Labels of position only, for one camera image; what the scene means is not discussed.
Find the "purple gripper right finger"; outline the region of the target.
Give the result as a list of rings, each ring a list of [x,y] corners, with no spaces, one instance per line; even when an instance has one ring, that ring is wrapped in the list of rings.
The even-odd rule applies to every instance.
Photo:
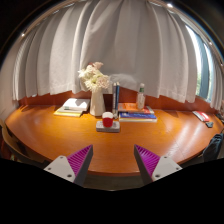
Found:
[[[158,156],[139,145],[134,145],[134,156],[145,185],[181,170],[171,158]]]

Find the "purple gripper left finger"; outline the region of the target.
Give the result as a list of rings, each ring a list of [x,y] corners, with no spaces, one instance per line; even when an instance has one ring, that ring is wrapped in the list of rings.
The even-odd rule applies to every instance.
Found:
[[[82,186],[92,156],[93,146],[89,145],[69,156],[60,155],[45,168],[45,171]]]

